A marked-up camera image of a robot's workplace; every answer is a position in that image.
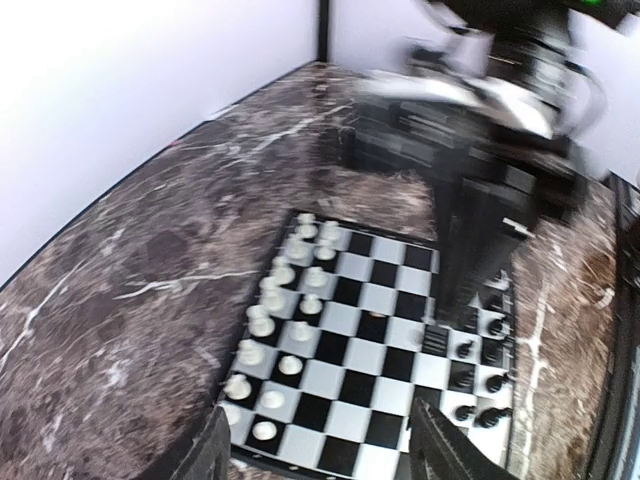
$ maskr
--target white square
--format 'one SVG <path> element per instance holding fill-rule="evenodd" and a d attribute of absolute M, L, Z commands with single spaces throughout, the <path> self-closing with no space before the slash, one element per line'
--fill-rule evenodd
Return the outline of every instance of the white square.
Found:
<path fill-rule="evenodd" d="M 376 260 L 401 265 L 404 260 L 405 244 L 390 238 L 375 237 L 371 256 Z"/>
<path fill-rule="evenodd" d="M 413 364 L 412 382 L 423 387 L 446 390 L 451 361 L 427 353 L 418 353 Z"/>
<path fill-rule="evenodd" d="M 382 373 L 386 353 L 387 348 L 384 345 L 361 338 L 351 338 L 344 366 L 349 370 L 378 376 Z"/>
<path fill-rule="evenodd" d="M 422 350 L 424 323 L 391 317 L 384 343 L 390 347 L 419 352 Z"/>
<path fill-rule="evenodd" d="M 357 480 L 393 478 L 398 468 L 400 452 L 375 445 L 360 446 L 354 470 Z"/>
<path fill-rule="evenodd" d="M 392 288 L 365 283 L 360 293 L 358 306 L 369 312 L 393 315 L 397 298 L 398 292 Z"/>
<path fill-rule="evenodd" d="M 335 400 L 340 395 L 345 370 L 330 363 L 309 360 L 304 369 L 300 389 L 318 397 Z"/>
<path fill-rule="evenodd" d="M 379 377 L 373 389 L 371 408 L 378 412 L 405 417 L 411 413 L 412 400 L 413 385 L 411 383 Z"/>
<path fill-rule="evenodd" d="M 328 332 L 353 337 L 358 331 L 360 309 L 344 303 L 325 303 L 320 328 Z"/>
<path fill-rule="evenodd" d="M 352 442 L 364 442 L 371 410 L 344 402 L 332 402 L 324 433 Z"/>
<path fill-rule="evenodd" d="M 278 456 L 293 465 L 315 468 L 320 460 L 325 436 L 297 425 L 287 425 Z"/>
<path fill-rule="evenodd" d="M 431 289 L 431 272 L 401 265 L 398 268 L 396 288 L 427 297 Z"/>

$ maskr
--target white pawn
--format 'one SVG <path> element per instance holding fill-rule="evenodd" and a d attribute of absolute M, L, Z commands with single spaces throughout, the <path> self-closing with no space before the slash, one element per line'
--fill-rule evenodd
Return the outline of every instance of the white pawn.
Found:
<path fill-rule="evenodd" d="M 264 359 L 264 349 L 255 340 L 241 340 L 238 361 L 244 365 L 258 365 Z"/>
<path fill-rule="evenodd" d="M 331 240 L 321 238 L 318 241 L 318 248 L 316 248 L 316 258 L 318 260 L 331 260 L 335 256 L 336 251 L 331 248 Z"/>
<path fill-rule="evenodd" d="M 247 308 L 249 317 L 249 332 L 254 337 L 268 337 L 273 333 L 276 326 L 269 318 L 267 309 L 262 305 L 252 305 Z"/>
<path fill-rule="evenodd" d="M 242 400 L 251 393 L 251 384 L 247 381 L 246 376 L 236 373 L 227 380 L 227 384 L 224 386 L 224 393 L 231 400 Z"/>
<path fill-rule="evenodd" d="M 291 338 L 296 342 L 306 342 L 308 340 L 311 340 L 311 337 L 313 336 L 313 330 L 311 330 L 311 327 L 307 322 L 295 320 L 291 324 L 289 336 L 291 336 Z"/>
<path fill-rule="evenodd" d="M 276 279 L 277 285 L 286 285 L 293 282 L 293 279 L 296 277 L 296 272 L 289 266 L 285 257 L 275 257 L 272 265 L 271 276 Z"/>
<path fill-rule="evenodd" d="M 340 240 L 340 229 L 338 228 L 338 222 L 335 220 L 328 220 L 322 225 L 320 230 L 320 238 L 329 240 L 331 243 L 335 243 Z"/>
<path fill-rule="evenodd" d="M 327 284 L 327 274 L 322 270 L 322 267 L 309 267 L 305 283 L 312 288 L 324 287 Z"/>
<path fill-rule="evenodd" d="M 317 295 L 309 293 L 300 302 L 300 310 L 305 315 L 316 315 L 322 311 L 322 302 Z"/>
<path fill-rule="evenodd" d="M 278 368 L 285 375 L 297 375 L 302 371 L 302 361 L 293 355 L 282 357 Z"/>
<path fill-rule="evenodd" d="M 307 256 L 309 247 L 302 241 L 302 237 L 297 233 L 292 233 L 287 238 L 287 256 L 294 260 L 302 260 Z"/>

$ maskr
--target chess piece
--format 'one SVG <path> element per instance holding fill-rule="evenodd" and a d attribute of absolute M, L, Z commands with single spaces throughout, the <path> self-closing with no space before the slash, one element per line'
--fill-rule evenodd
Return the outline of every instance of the chess piece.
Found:
<path fill-rule="evenodd" d="M 476 407 L 472 405 L 463 405 L 456 408 L 455 417 L 459 422 L 464 422 L 476 414 Z"/>
<path fill-rule="evenodd" d="M 505 373 L 504 375 L 493 375 L 489 377 L 485 383 L 487 387 L 487 391 L 489 393 L 498 393 L 502 390 L 502 387 L 509 382 L 509 374 Z"/>
<path fill-rule="evenodd" d="M 246 376 L 236 373 L 227 380 L 227 384 L 224 386 L 224 393 L 231 400 L 243 400 L 251 393 L 251 384 L 247 381 Z"/>
<path fill-rule="evenodd" d="M 273 320 L 269 318 L 267 309 L 262 305 L 252 305 L 247 308 L 247 317 L 249 317 L 249 332 L 254 337 L 268 337 L 276 328 Z"/>
<path fill-rule="evenodd" d="M 494 337 L 501 335 L 504 331 L 504 319 L 496 318 L 495 320 L 492 320 L 487 327 L 487 330 L 489 335 L 493 335 Z"/>
<path fill-rule="evenodd" d="M 256 423 L 253 427 L 253 436 L 260 441 L 271 440 L 278 433 L 278 429 L 272 422 Z"/>
<path fill-rule="evenodd" d="M 287 285 L 296 278 L 296 272 L 289 266 L 285 257 L 275 257 L 272 265 L 271 276 L 275 278 L 276 285 Z"/>
<path fill-rule="evenodd" d="M 318 260 L 328 261 L 336 256 L 336 251 L 331 248 L 331 241 L 327 238 L 318 240 L 318 248 L 316 248 L 316 258 Z"/>
<path fill-rule="evenodd" d="M 307 322 L 296 320 L 291 323 L 289 335 L 296 342 L 306 342 L 313 336 L 313 330 Z"/>
<path fill-rule="evenodd" d="M 320 229 L 320 238 L 328 240 L 330 244 L 334 244 L 340 240 L 340 228 L 338 227 L 338 222 L 335 220 L 328 220 L 324 222 Z"/>
<path fill-rule="evenodd" d="M 302 371 L 302 361 L 293 355 L 282 357 L 278 368 L 285 375 L 297 375 Z"/>
<path fill-rule="evenodd" d="M 493 428 L 500 419 L 510 417 L 512 413 L 510 408 L 488 408 L 478 416 L 477 423 L 482 428 Z"/>
<path fill-rule="evenodd" d="M 264 349 L 255 340 L 241 340 L 238 361 L 244 365 L 258 365 L 264 359 Z"/>
<path fill-rule="evenodd" d="M 316 217 L 312 213 L 301 213 L 298 215 L 298 227 L 296 233 L 299 233 L 302 238 L 313 238 L 318 233 L 318 229 L 313 225 L 313 221 Z"/>
<path fill-rule="evenodd" d="M 284 395 L 281 392 L 271 390 L 262 394 L 260 397 L 260 403 L 264 408 L 275 410 L 284 405 Z"/>
<path fill-rule="evenodd" d="M 305 276 L 305 283 L 311 288 L 321 288 L 327 284 L 327 274 L 322 267 L 309 267 Z"/>
<path fill-rule="evenodd" d="M 291 234 L 287 238 L 287 256 L 294 260 L 302 260 L 309 253 L 309 247 L 304 243 L 299 234 Z"/>
<path fill-rule="evenodd" d="M 469 340 L 468 342 L 461 343 L 456 348 L 456 354 L 460 358 L 467 358 L 471 353 L 471 347 L 473 347 L 473 341 Z"/>
<path fill-rule="evenodd" d="M 456 373 L 454 383 L 460 388 L 469 388 L 473 383 L 473 370 L 463 370 Z"/>
<path fill-rule="evenodd" d="M 286 299 L 280 292 L 280 287 L 276 284 L 274 277 L 265 277 L 260 280 L 260 304 L 269 312 L 276 313 L 282 310 L 286 304 Z"/>
<path fill-rule="evenodd" d="M 317 295 L 309 293 L 300 302 L 300 310 L 305 315 L 317 315 L 322 311 L 322 302 Z"/>

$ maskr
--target black square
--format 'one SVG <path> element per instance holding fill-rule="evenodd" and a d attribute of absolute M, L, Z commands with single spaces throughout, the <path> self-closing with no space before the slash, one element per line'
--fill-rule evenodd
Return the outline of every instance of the black square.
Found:
<path fill-rule="evenodd" d="M 371 315 L 370 312 L 360 313 L 360 323 L 356 337 L 376 343 L 384 343 L 387 336 L 387 317 Z"/>
<path fill-rule="evenodd" d="M 249 393 L 249 396 L 247 398 L 243 398 L 242 400 L 231 400 L 229 397 L 227 397 L 226 400 L 230 403 L 234 403 L 240 407 L 246 408 L 247 410 L 253 410 L 258 400 L 260 388 L 262 387 L 262 380 L 250 375 L 246 375 L 244 373 L 241 373 L 241 375 L 247 377 L 247 381 L 249 382 L 249 385 L 251 385 L 251 393 Z"/>
<path fill-rule="evenodd" d="M 440 399 L 442 398 L 442 390 L 416 385 L 416 388 L 413 391 L 413 398 L 420 398 L 422 400 L 425 400 L 439 409 Z"/>
<path fill-rule="evenodd" d="M 371 271 L 371 283 L 394 288 L 396 286 L 397 273 L 397 265 L 394 265 L 393 263 L 382 262 L 380 260 L 374 260 L 373 270 Z"/>
<path fill-rule="evenodd" d="M 258 440 L 253 436 L 253 427 L 260 422 L 271 422 L 276 426 L 276 436 L 271 440 Z M 280 443 L 282 442 L 282 437 L 284 436 L 285 424 L 282 422 L 278 422 L 272 418 L 263 417 L 261 415 L 256 415 L 253 418 L 253 423 L 251 424 L 251 429 L 247 434 L 247 439 L 244 444 L 248 447 L 254 448 L 260 452 L 269 453 L 271 455 L 277 455 L 278 450 L 280 449 Z"/>
<path fill-rule="evenodd" d="M 335 257 L 331 260 L 320 260 L 316 258 L 314 255 L 313 261 L 311 262 L 312 267 L 321 267 L 325 272 L 328 273 L 336 273 L 336 268 L 338 267 L 338 259 L 340 258 L 340 252 L 336 251 Z"/>
<path fill-rule="evenodd" d="M 349 337 L 333 332 L 322 331 L 314 358 L 334 365 L 342 365 L 347 351 Z"/>
<path fill-rule="evenodd" d="M 347 251 L 351 253 L 357 253 L 365 257 L 369 256 L 371 252 L 371 246 L 373 245 L 373 237 L 371 235 L 365 235 L 364 233 L 353 232 L 351 234 L 351 241 Z"/>
<path fill-rule="evenodd" d="M 420 270 L 431 270 L 431 255 L 433 250 L 407 245 L 404 251 L 404 265 Z"/>
<path fill-rule="evenodd" d="M 427 325 L 422 339 L 422 353 L 446 357 L 448 343 L 449 330 L 435 325 Z"/>
<path fill-rule="evenodd" d="M 298 298 L 298 304 L 296 305 L 296 310 L 293 312 L 293 320 L 300 320 L 300 321 L 307 322 L 312 327 L 320 326 L 320 318 L 322 317 L 322 311 L 324 310 L 325 302 L 322 299 L 320 300 L 320 302 L 322 302 L 322 310 L 320 310 L 318 313 L 316 313 L 315 315 L 307 315 L 300 308 L 300 304 L 303 301 L 304 301 L 304 295 L 300 295 Z"/>
<path fill-rule="evenodd" d="M 357 307 L 360 301 L 361 290 L 362 282 L 350 278 L 338 277 L 336 288 L 333 291 L 333 301 Z"/>
<path fill-rule="evenodd" d="M 300 370 L 300 373 L 298 373 L 297 375 L 285 375 L 280 371 L 279 365 L 280 365 L 280 360 L 282 360 L 282 357 L 287 357 L 289 355 L 291 354 L 285 353 L 285 352 L 278 352 L 278 358 L 276 359 L 276 362 L 273 365 L 273 370 L 271 371 L 269 380 L 275 383 L 281 383 L 282 385 L 286 385 L 291 388 L 299 388 L 300 382 L 302 382 L 302 375 L 304 374 L 304 367 L 306 366 L 307 360 L 305 358 L 298 357 L 302 362 L 302 370 Z"/>
<path fill-rule="evenodd" d="M 359 443 L 327 437 L 318 462 L 318 470 L 351 477 L 359 450 Z"/>
<path fill-rule="evenodd" d="M 411 461 L 408 453 L 401 453 L 398 459 L 398 468 L 393 480 L 411 480 Z"/>
<path fill-rule="evenodd" d="M 415 353 L 413 352 L 387 347 L 381 376 L 410 382 L 414 359 Z"/>
<path fill-rule="evenodd" d="M 395 450 L 400 440 L 403 419 L 404 417 L 390 413 L 371 412 L 365 443 Z"/>
<path fill-rule="evenodd" d="M 408 292 L 398 292 L 395 316 L 421 321 L 425 315 L 427 297 Z"/>
<path fill-rule="evenodd" d="M 473 393 L 473 385 L 475 382 L 476 367 L 469 363 L 451 361 L 451 370 L 449 373 L 449 390 L 462 393 Z M 465 377 L 467 380 L 466 385 L 459 385 L 458 380 L 461 377 Z"/>
<path fill-rule="evenodd" d="M 287 290 L 298 290 L 298 286 L 300 285 L 300 280 L 302 279 L 302 272 L 304 272 L 304 267 L 301 267 L 299 265 L 289 265 L 291 268 L 293 268 L 293 272 L 296 274 L 295 277 L 293 277 L 293 280 L 290 283 L 287 283 L 286 285 L 280 285 L 282 288 L 285 288 Z"/>
<path fill-rule="evenodd" d="M 372 375 L 347 370 L 338 399 L 345 403 L 369 407 L 375 383 L 376 377 Z"/>
<path fill-rule="evenodd" d="M 293 423 L 311 430 L 322 432 L 327 423 L 331 400 L 302 393 Z"/>

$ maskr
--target white chess piece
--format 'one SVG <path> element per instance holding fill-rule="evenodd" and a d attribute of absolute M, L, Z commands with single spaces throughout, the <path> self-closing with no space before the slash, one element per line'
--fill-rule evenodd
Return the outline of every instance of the white chess piece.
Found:
<path fill-rule="evenodd" d="M 260 280 L 260 305 L 269 312 L 276 313 L 282 310 L 286 304 L 286 299 L 280 292 L 280 287 L 276 284 L 274 277 L 265 277 Z"/>
<path fill-rule="evenodd" d="M 271 276 L 276 279 L 277 285 L 286 285 L 293 282 L 293 279 L 296 278 L 296 272 L 289 266 L 285 257 L 275 257 L 272 265 Z"/>
<path fill-rule="evenodd" d="M 316 248 L 316 258 L 319 260 L 331 260 L 336 256 L 336 251 L 331 248 L 331 240 L 321 238 Z"/>
<path fill-rule="evenodd" d="M 229 422 L 230 427 L 240 421 L 241 413 L 238 407 L 236 407 L 235 405 L 226 404 L 222 406 L 222 409 L 227 416 L 227 422 Z"/>
<path fill-rule="evenodd" d="M 320 238 L 324 240 L 329 240 L 331 244 L 340 240 L 340 228 L 338 227 L 338 222 L 335 220 L 328 220 L 324 222 L 322 228 L 320 229 Z"/>
<path fill-rule="evenodd" d="M 282 357 L 278 368 L 285 375 L 297 375 L 302 371 L 302 361 L 293 355 Z"/>
<path fill-rule="evenodd" d="M 253 436 L 263 442 L 271 440 L 276 436 L 276 433 L 278 433 L 278 429 L 272 422 L 256 423 L 253 427 Z"/>
<path fill-rule="evenodd" d="M 309 293 L 300 302 L 300 310 L 305 315 L 315 315 L 322 311 L 322 302 L 317 295 Z"/>
<path fill-rule="evenodd" d="M 276 326 L 269 318 L 267 309 L 262 305 L 252 305 L 247 308 L 249 317 L 249 332 L 254 337 L 268 337 L 273 333 Z"/>
<path fill-rule="evenodd" d="M 309 253 L 309 247 L 302 241 L 302 237 L 295 233 L 287 238 L 286 251 L 289 258 L 302 260 Z"/>
<path fill-rule="evenodd" d="M 327 284 L 327 274 L 322 267 L 309 267 L 304 279 L 311 288 L 321 288 Z"/>
<path fill-rule="evenodd" d="M 290 325 L 289 336 L 296 342 L 307 342 L 313 337 L 313 330 L 307 322 L 295 320 Z"/>
<path fill-rule="evenodd" d="M 260 403 L 264 408 L 275 410 L 284 405 L 284 395 L 281 392 L 271 390 L 262 394 Z"/>
<path fill-rule="evenodd" d="M 251 393 L 251 384 L 247 381 L 246 376 L 236 373 L 227 380 L 227 384 L 224 386 L 224 393 L 231 400 L 242 400 Z"/>
<path fill-rule="evenodd" d="M 238 361 L 244 365 L 258 365 L 264 359 L 264 349 L 255 340 L 241 340 Z"/>

